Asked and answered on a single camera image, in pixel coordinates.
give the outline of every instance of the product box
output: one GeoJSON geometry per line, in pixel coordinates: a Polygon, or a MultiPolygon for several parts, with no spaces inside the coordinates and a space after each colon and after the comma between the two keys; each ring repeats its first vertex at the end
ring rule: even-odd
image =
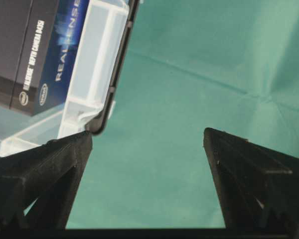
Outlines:
{"type": "Polygon", "coordinates": [[[36,115],[66,100],[88,0],[0,0],[0,105],[36,115]]]}

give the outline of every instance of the black plastic frame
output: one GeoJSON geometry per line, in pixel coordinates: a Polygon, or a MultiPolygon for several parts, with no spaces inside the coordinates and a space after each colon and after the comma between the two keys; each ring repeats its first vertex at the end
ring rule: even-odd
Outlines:
{"type": "Polygon", "coordinates": [[[122,36],[122,41],[118,51],[118,55],[115,61],[113,73],[111,76],[110,86],[105,100],[104,109],[100,112],[98,116],[92,119],[89,123],[85,125],[85,129],[90,131],[93,135],[99,135],[103,132],[106,127],[107,120],[112,108],[115,92],[121,75],[121,70],[123,67],[125,55],[127,52],[129,40],[132,33],[132,28],[135,22],[136,14],[139,8],[140,0],[130,0],[130,13],[126,22],[124,33],[122,36]]]}

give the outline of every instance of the transparent plastic container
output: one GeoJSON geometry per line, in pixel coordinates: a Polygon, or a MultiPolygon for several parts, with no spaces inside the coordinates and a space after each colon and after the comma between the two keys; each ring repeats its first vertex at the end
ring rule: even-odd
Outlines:
{"type": "Polygon", "coordinates": [[[66,103],[34,117],[0,107],[0,157],[81,132],[102,111],[128,14],[125,0],[90,0],[66,103]]]}

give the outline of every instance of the intel logo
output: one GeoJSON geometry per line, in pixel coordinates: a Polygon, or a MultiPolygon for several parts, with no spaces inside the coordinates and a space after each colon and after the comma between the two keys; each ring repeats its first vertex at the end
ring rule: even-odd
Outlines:
{"type": "Polygon", "coordinates": [[[19,95],[19,101],[22,106],[26,106],[29,102],[29,96],[26,92],[22,91],[19,95]]]}
{"type": "Polygon", "coordinates": [[[41,106],[44,105],[47,96],[48,96],[48,85],[43,84],[41,91],[40,91],[40,95],[39,95],[39,102],[40,102],[41,106]]]}

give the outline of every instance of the green cloth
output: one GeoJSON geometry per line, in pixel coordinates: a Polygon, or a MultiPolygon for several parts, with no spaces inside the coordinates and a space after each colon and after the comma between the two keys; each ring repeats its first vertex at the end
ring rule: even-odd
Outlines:
{"type": "Polygon", "coordinates": [[[212,228],[202,134],[299,157],[299,0],[145,0],[68,228],[212,228]]]}

